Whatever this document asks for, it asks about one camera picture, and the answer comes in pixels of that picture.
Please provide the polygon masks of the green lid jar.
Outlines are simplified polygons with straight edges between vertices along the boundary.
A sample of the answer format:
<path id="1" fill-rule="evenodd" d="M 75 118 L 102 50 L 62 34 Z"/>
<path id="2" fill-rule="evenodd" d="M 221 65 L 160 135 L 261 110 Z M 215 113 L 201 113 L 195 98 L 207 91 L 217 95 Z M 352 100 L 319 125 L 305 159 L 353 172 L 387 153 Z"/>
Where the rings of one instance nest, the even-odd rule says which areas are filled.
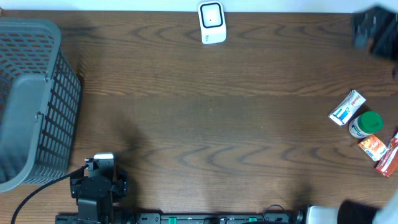
<path id="1" fill-rule="evenodd" d="M 379 132 L 383 126 L 383 119 L 374 111 L 367 111 L 361 114 L 348 125 L 349 133 L 358 139 L 366 138 Z"/>

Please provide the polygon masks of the white Panadol box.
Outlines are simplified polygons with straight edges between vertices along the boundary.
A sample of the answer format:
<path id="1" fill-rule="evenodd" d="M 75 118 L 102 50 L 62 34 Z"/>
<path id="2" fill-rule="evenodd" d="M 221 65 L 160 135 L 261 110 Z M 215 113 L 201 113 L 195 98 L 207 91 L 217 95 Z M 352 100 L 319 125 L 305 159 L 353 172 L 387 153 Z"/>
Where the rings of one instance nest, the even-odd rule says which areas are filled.
<path id="1" fill-rule="evenodd" d="M 328 115 L 339 126 L 344 126 L 355 112 L 366 102 L 356 90 L 351 90 L 347 97 Z"/>

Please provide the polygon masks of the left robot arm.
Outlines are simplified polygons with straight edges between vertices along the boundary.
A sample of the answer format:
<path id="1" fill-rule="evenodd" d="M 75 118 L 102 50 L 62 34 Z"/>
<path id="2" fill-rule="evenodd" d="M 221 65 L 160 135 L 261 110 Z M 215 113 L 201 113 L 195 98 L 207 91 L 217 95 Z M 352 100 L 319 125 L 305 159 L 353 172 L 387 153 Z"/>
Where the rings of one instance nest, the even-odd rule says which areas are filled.
<path id="1" fill-rule="evenodd" d="M 113 158 L 86 160 L 88 175 L 78 171 L 70 177 L 72 198 L 78 206 L 77 223 L 113 223 L 113 203 L 129 190 L 128 173 Z"/>

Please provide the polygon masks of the orange Topps candy bar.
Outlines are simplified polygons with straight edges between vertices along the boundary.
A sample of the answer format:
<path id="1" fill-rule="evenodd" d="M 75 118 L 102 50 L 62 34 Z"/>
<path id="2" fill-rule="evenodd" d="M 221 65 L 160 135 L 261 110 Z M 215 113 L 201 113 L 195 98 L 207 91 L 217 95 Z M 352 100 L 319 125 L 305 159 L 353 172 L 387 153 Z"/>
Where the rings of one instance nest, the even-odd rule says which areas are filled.
<path id="1" fill-rule="evenodd" d="M 397 134 L 390 140 L 388 151 L 378 162 L 376 170 L 384 177 L 390 177 L 397 169 Z"/>

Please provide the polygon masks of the small orange box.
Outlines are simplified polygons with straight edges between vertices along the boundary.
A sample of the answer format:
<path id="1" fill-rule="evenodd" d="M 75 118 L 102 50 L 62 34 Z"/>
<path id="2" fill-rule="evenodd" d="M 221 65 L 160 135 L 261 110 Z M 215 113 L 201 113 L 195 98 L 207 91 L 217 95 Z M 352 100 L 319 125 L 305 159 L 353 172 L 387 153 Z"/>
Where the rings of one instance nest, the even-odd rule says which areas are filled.
<path id="1" fill-rule="evenodd" d="M 380 161 L 389 150 L 375 135 L 370 135 L 358 143 L 358 146 L 375 162 Z"/>

